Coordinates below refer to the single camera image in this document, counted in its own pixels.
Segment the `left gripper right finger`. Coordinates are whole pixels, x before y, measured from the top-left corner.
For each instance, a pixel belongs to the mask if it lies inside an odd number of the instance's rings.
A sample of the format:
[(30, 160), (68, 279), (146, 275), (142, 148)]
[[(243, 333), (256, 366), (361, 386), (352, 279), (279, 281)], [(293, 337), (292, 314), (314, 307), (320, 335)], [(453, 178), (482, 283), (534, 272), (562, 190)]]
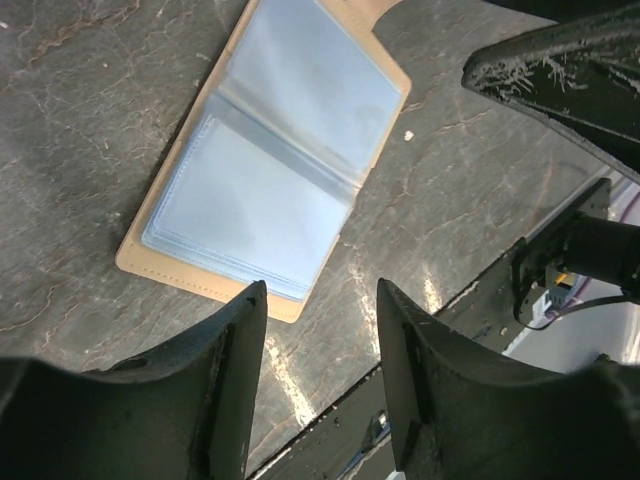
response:
[(396, 468), (409, 479), (635, 479), (639, 370), (559, 374), (492, 351), (377, 285)]

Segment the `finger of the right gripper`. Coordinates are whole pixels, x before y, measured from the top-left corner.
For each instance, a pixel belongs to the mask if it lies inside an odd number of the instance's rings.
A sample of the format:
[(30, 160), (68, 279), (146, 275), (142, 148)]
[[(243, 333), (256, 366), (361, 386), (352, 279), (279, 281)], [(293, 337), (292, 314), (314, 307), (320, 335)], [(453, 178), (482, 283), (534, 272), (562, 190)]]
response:
[(639, 13), (611, 10), (474, 52), (464, 88), (639, 179)]

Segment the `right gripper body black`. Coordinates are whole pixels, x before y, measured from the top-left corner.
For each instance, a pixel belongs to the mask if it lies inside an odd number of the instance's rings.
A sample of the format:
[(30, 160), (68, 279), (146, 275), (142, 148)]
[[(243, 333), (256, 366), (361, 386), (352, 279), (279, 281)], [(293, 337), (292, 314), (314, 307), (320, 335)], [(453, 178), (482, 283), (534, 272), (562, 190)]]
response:
[(617, 286), (617, 296), (566, 309), (569, 315), (614, 303), (639, 303), (639, 228), (609, 220), (612, 182), (603, 177), (589, 186), (532, 239), (516, 243), (511, 260), (513, 316), (523, 321), (529, 292), (547, 288), (551, 273), (577, 274)]

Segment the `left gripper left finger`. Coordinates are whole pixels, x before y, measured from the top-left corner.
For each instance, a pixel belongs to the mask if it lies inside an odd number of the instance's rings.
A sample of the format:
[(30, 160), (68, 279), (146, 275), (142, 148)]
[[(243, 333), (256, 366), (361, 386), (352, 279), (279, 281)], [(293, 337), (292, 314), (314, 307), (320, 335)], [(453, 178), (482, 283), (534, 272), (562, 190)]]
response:
[(5, 479), (241, 479), (267, 324), (255, 282), (107, 370), (1, 362)]

